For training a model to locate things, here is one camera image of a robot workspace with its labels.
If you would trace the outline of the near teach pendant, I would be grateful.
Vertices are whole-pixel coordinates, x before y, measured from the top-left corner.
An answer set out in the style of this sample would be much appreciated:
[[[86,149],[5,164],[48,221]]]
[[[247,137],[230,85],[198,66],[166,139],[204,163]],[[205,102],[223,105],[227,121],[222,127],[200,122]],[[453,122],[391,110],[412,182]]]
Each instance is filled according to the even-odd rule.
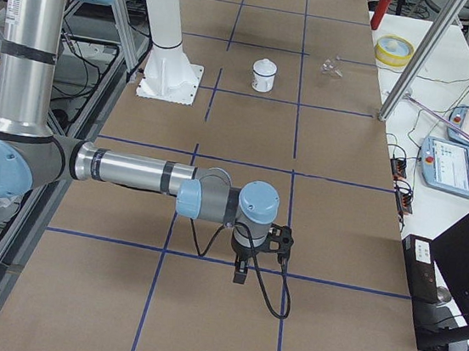
[[[421,172],[427,185],[469,198],[469,147],[428,136],[421,145]]]

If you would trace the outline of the black computer box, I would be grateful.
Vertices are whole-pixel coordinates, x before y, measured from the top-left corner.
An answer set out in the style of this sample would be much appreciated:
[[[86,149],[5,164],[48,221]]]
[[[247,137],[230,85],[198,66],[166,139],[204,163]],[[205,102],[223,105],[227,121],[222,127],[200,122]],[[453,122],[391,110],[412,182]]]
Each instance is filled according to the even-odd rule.
[[[403,240],[404,263],[410,296],[415,301],[441,304],[435,265],[431,253],[431,241],[426,237],[409,234]]]

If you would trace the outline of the purple metal rod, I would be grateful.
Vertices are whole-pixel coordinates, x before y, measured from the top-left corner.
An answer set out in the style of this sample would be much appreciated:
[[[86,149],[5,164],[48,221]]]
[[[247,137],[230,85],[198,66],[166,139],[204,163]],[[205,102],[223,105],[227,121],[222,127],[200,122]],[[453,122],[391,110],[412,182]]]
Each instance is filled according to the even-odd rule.
[[[459,125],[455,125],[453,122],[447,120],[446,118],[441,117],[438,115],[434,110],[431,110],[427,108],[425,105],[421,104],[421,102],[417,101],[413,97],[411,97],[409,94],[405,93],[403,99],[408,100],[409,102],[413,103],[414,105],[418,105],[422,110],[425,110],[426,113],[430,114],[431,116],[435,117],[447,127],[453,129],[455,132],[457,132],[463,139],[466,139],[466,141],[469,141],[469,134],[464,132]]]

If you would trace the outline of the red cylinder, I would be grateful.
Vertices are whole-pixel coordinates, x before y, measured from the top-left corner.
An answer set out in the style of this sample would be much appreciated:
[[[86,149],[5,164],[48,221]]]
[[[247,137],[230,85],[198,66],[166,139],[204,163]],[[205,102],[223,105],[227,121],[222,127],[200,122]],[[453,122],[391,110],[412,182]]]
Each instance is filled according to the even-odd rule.
[[[372,19],[370,20],[371,30],[378,29],[384,15],[387,13],[387,8],[389,7],[391,1],[392,0],[378,0]]]

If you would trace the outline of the orange connector board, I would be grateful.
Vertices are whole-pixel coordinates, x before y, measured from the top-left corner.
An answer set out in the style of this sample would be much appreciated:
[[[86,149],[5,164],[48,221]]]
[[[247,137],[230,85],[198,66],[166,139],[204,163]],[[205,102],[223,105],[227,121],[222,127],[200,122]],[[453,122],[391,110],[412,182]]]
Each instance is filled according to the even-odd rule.
[[[407,189],[396,189],[395,200],[399,215],[410,215],[413,211],[412,204],[413,193]]]
[[[395,156],[390,161],[392,176],[394,180],[406,179],[407,159],[403,157],[396,158]]]

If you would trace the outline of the lower orange connector board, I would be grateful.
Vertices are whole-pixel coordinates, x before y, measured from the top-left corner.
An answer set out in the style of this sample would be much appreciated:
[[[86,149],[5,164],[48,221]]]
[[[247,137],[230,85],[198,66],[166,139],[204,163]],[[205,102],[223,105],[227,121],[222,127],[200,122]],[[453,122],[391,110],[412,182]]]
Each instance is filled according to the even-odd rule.
[[[407,189],[396,189],[395,200],[399,215],[410,215],[413,211],[412,204],[413,193]]]

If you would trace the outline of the yellow tape roll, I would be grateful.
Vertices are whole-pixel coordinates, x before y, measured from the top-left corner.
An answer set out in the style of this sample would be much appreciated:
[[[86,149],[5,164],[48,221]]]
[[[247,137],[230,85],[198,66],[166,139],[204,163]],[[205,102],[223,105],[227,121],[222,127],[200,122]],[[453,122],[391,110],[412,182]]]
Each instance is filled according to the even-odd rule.
[[[403,37],[386,35],[379,37],[374,50],[376,59],[381,63],[388,66],[404,67],[413,57],[415,48]]]

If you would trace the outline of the upper orange connector board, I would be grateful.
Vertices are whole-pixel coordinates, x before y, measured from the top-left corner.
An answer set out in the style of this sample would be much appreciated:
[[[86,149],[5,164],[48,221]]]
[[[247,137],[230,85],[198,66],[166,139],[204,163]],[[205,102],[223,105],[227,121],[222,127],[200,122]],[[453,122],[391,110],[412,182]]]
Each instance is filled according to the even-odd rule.
[[[407,159],[403,157],[396,158],[395,156],[390,161],[392,176],[394,180],[406,179]]]

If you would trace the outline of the white enamel mug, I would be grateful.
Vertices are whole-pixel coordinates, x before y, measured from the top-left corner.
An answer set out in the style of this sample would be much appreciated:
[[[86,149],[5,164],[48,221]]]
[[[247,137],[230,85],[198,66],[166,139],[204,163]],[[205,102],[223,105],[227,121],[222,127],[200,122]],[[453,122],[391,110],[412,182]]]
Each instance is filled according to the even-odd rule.
[[[274,85],[274,78],[276,74],[263,75],[262,73],[252,70],[252,82],[251,86],[256,92],[268,93],[272,91]]]

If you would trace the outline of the clear glass funnel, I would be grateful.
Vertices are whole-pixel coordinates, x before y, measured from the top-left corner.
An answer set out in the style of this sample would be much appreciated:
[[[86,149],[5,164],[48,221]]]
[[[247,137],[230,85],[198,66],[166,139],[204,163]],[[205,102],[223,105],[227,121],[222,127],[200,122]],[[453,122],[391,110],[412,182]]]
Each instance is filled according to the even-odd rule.
[[[343,74],[340,67],[341,62],[342,58],[340,55],[336,55],[334,58],[325,59],[320,66],[321,73],[331,77],[342,78]]]

